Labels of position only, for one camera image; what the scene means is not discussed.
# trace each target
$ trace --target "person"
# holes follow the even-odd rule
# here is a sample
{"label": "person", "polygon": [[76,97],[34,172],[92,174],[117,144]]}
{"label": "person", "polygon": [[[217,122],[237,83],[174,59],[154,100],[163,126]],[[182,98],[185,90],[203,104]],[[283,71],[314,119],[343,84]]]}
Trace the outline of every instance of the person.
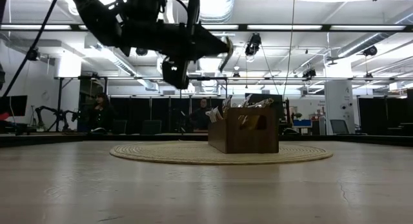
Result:
{"label": "person", "polygon": [[108,96],[100,93],[96,96],[96,102],[90,111],[89,122],[90,128],[96,130],[103,128],[105,132],[112,130],[115,118],[115,111],[110,104]]}
{"label": "person", "polygon": [[194,126],[194,130],[208,130],[208,125],[210,123],[210,118],[205,114],[210,109],[207,108],[207,99],[202,98],[200,102],[201,107],[190,115],[191,123]]}

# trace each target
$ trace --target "box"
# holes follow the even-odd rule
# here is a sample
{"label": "box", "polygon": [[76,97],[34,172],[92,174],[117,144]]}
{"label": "box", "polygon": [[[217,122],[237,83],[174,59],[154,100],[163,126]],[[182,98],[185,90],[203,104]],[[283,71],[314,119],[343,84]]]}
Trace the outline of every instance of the box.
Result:
{"label": "box", "polygon": [[[241,129],[242,115],[260,116],[259,128]],[[208,128],[208,144],[225,154],[278,153],[278,140],[278,121],[271,108],[230,108],[226,119]]]}

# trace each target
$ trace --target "man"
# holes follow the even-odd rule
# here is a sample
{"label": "man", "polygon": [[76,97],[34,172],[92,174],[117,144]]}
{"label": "man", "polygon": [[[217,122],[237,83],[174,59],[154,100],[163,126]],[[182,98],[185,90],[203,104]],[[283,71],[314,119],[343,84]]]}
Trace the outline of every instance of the man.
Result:
{"label": "man", "polygon": [[208,112],[210,109],[207,108],[207,99],[202,98],[200,105],[201,105],[201,108],[191,113],[190,115],[191,123],[194,126],[194,130],[208,130],[210,119],[205,114],[205,112]]}

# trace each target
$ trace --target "pillar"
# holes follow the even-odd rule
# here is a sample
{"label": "pillar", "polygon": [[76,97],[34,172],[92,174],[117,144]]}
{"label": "pillar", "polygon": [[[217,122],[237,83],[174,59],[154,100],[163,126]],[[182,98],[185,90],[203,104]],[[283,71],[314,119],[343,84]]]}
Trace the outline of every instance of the pillar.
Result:
{"label": "pillar", "polygon": [[[57,58],[55,62],[56,76],[57,77],[77,77],[81,75],[82,59],[70,52]],[[80,80],[65,79],[63,81],[64,88],[61,94],[61,110],[75,111],[79,108],[79,93],[80,93]],[[69,128],[72,130],[77,129],[77,121],[72,122],[71,116],[67,115]]]}
{"label": "pillar", "polygon": [[[336,65],[325,67],[326,77],[352,77],[351,61],[340,59]],[[349,134],[354,134],[354,105],[353,89],[351,81],[326,81],[325,83],[325,103],[326,103],[326,124],[327,134],[332,135],[333,122],[344,123],[347,126]]]}

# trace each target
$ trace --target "woman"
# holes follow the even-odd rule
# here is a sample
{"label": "woman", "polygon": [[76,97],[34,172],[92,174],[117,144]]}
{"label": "woman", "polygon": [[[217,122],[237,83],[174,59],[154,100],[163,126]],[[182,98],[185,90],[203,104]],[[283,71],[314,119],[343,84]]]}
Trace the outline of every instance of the woman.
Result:
{"label": "woman", "polygon": [[103,128],[106,132],[112,130],[115,111],[110,105],[108,96],[100,93],[96,96],[96,103],[90,112],[89,122],[92,130]]}

